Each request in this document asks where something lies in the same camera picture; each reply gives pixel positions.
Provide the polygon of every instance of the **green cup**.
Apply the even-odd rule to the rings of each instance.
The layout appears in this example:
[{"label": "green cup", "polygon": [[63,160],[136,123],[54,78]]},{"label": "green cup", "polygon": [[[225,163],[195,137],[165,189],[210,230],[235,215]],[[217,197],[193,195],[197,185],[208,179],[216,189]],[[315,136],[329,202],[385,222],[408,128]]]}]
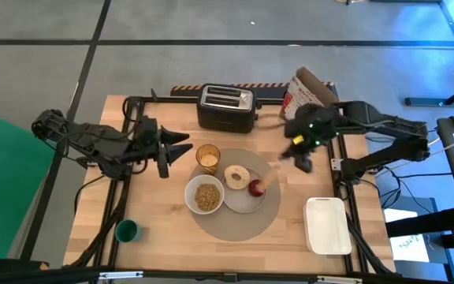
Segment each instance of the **green cup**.
[{"label": "green cup", "polygon": [[141,238],[141,227],[132,220],[123,220],[115,229],[117,241],[125,243],[139,241]]}]

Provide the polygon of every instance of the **apple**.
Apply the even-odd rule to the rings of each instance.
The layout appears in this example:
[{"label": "apple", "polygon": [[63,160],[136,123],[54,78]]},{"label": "apple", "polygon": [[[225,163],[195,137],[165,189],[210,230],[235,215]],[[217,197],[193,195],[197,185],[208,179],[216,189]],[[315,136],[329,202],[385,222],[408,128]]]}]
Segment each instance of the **apple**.
[{"label": "apple", "polygon": [[266,193],[265,190],[261,190],[259,188],[260,183],[261,181],[259,179],[250,181],[250,183],[248,184],[248,192],[250,193],[251,196],[260,197],[263,196],[264,193]]}]

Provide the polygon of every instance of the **toaster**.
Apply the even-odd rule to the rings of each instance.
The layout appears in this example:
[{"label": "toaster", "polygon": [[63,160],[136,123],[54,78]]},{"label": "toaster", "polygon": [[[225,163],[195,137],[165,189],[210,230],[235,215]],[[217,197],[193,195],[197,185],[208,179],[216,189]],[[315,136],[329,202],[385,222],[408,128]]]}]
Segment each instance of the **toaster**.
[{"label": "toaster", "polygon": [[205,84],[197,100],[197,118],[204,129],[249,133],[257,114],[257,97],[252,90],[228,85]]}]

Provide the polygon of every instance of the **wooden tabletop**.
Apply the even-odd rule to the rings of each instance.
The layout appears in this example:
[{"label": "wooden tabletop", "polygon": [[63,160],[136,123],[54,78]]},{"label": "wooden tabletop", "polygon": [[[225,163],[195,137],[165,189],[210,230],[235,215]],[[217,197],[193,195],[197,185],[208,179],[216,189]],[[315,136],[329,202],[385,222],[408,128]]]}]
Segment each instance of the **wooden tabletop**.
[{"label": "wooden tabletop", "polygon": [[[101,124],[121,129],[124,96],[109,95],[102,112]],[[264,106],[259,113],[277,114],[279,106]],[[310,197],[333,196],[329,156],[320,147],[311,158],[313,173],[296,169],[292,161],[278,162],[278,155],[288,146],[283,129],[254,129],[249,134],[235,134],[201,129],[195,104],[146,103],[144,113],[157,118],[159,125],[172,131],[189,133],[184,143],[194,148],[169,168],[169,178],[158,177],[154,162],[147,170],[133,175],[125,218],[143,227],[141,241],[120,244],[117,268],[178,271],[243,271],[298,274],[344,274],[342,256],[320,256],[307,249],[303,224],[303,205]],[[269,125],[276,118],[261,118]],[[352,158],[368,154],[364,136],[346,136],[347,152]],[[244,148],[263,157],[269,164],[281,164],[278,179],[281,203],[277,217],[259,236],[246,241],[223,241],[210,236],[194,221],[184,203],[184,189],[196,167],[195,152],[203,144],[223,148]],[[85,181],[100,175],[89,169]],[[371,176],[364,179],[374,182]],[[110,180],[103,178],[83,190],[69,237],[64,264],[72,263],[86,249],[99,231]],[[372,185],[355,186],[363,236],[374,253],[395,271],[389,239],[385,229],[378,193]],[[102,263],[107,263],[112,234],[107,238]],[[358,271],[356,245],[352,240],[352,259]]]}]

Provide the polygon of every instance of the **concrete floor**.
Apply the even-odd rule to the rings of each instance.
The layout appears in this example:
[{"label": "concrete floor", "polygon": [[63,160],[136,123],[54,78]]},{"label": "concrete floor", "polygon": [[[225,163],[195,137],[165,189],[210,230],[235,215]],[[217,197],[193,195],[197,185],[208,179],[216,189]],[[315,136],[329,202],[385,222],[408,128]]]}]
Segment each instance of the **concrete floor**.
[{"label": "concrete floor", "polygon": [[[0,38],[90,39],[103,0],[0,0]],[[454,18],[454,0],[445,0]],[[334,0],[113,0],[102,39],[330,39],[453,41],[436,4]],[[40,111],[66,111],[87,47],[0,47],[0,118],[24,129]],[[410,108],[408,96],[454,93],[454,47],[98,47],[76,121],[97,122],[106,95],[167,95],[176,84],[284,82],[306,66],[337,84],[342,99],[427,121],[454,109]],[[374,151],[386,145],[371,144]],[[442,148],[440,143],[433,151]],[[449,171],[444,155],[424,162]],[[399,174],[420,173],[421,164]],[[84,170],[64,160],[33,258],[60,267],[73,222],[73,197]],[[450,177],[407,180],[416,196],[454,207]],[[382,192],[395,186],[380,177]]]}]

